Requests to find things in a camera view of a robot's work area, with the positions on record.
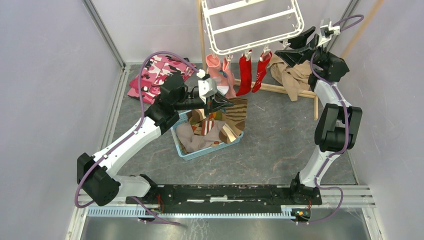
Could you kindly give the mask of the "white clip hanger frame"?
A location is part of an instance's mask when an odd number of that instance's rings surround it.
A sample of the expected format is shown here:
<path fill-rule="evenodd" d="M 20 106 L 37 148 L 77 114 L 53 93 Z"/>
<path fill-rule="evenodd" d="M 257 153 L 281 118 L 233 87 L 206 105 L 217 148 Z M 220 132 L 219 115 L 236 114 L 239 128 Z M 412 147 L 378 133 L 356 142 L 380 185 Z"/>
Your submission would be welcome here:
<path fill-rule="evenodd" d="M 202 30 L 214 56 L 228 56 L 300 35 L 296 0 L 200 0 Z"/>

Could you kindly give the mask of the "red sock white stars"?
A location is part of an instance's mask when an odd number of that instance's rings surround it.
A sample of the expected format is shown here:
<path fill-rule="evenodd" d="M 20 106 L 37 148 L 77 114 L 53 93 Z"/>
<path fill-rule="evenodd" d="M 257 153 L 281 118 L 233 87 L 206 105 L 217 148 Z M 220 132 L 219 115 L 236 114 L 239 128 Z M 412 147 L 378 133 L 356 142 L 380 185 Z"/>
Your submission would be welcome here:
<path fill-rule="evenodd" d="M 255 83 L 252 87 L 252 92 L 256 93 L 260 90 L 262 86 L 262 82 L 264 77 L 267 74 L 267 66 L 272 58 L 272 52 L 267 51 L 265 53 L 262 53 L 259 57 L 259 61 L 257 63 L 257 69 L 256 69 L 256 79 Z"/>

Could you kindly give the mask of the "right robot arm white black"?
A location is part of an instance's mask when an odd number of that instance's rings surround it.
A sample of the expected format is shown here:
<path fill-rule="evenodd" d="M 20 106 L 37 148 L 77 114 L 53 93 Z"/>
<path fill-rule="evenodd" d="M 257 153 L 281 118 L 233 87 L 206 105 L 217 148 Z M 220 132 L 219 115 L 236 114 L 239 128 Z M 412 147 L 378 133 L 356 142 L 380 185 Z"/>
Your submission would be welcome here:
<path fill-rule="evenodd" d="M 289 199 L 295 204 L 320 198 L 321 177 L 334 160 L 353 148 L 363 111 L 351 105 L 341 94 L 338 83 L 349 71 L 345 60 L 324 47 L 338 33 L 338 26 L 313 26 L 288 40 L 288 49 L 275 51 L 275 56 L 290 67 L 309 62 L 308 84 L 323 105 L 314 133 L 315 149 L 307 165 L 290 183 Z"/>

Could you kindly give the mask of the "brown striped sock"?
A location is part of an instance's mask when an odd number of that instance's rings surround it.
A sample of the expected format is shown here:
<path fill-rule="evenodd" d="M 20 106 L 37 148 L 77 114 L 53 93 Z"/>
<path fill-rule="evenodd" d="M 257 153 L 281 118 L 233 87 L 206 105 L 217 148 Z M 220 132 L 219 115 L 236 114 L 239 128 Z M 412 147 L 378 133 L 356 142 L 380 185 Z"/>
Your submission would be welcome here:
<path fill-rule="evenodd" d="M 247 117 L 248 99 L 231 98 L 233 106 L 227 107 L 224 114 L 224 126 L 219 132 L 219 138 L 225 144 L 234 142 L 243 132 Z"/>

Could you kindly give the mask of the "red sock white trim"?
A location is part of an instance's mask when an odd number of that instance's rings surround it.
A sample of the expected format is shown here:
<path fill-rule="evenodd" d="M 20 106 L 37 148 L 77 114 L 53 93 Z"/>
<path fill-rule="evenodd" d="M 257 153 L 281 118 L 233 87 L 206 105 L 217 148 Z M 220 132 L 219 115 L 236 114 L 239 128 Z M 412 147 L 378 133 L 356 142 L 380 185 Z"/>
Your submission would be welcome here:
<path fill-rule="evenodd" d="M 251 91 L 252 84 L 252 62 L 245 54 L 239 59 L 240 85 L 236 96 L 243 96 Z"/>

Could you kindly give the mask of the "pink sock green patches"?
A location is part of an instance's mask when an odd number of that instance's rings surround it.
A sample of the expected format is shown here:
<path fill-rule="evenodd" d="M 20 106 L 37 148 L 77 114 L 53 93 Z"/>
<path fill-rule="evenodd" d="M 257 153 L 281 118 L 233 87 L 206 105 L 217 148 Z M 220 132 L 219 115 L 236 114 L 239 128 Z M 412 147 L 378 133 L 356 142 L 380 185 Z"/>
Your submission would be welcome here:
<path fill-rule="evenodd" d="M 217 55 L 208 54 L 205 58 L 208 74 L 215 80 L 217 90 L 222 94 L 226 95 L 229 90 L 229 82 L 227 74 L 222 69 L 222 63 Z"/>

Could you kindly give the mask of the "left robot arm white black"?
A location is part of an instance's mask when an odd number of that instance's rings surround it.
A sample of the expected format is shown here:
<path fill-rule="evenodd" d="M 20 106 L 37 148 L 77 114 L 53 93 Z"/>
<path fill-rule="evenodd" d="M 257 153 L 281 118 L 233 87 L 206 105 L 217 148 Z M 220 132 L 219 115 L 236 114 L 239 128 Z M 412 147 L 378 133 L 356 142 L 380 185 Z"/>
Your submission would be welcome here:
<path fill-rule="evenodd" d="M 143 176 L 121 176 L 118 171 L 138 151 L 166 133 L 180 119 L 179 111 L 203 110 L 213 113 L 234 104 L 218 90 L 216 81 L 200 73 L 197 87 L 188 89 L 180 75 L 170 75 L 160 85 L 154 103 L 121 137 L 94 155 L 82 153 L 76 160 L 77 190 L 74 203 L 78 208 L 95 203 L 105 206 L 119 197 L 139 197 L 153 203 L 157 190 Z"/>

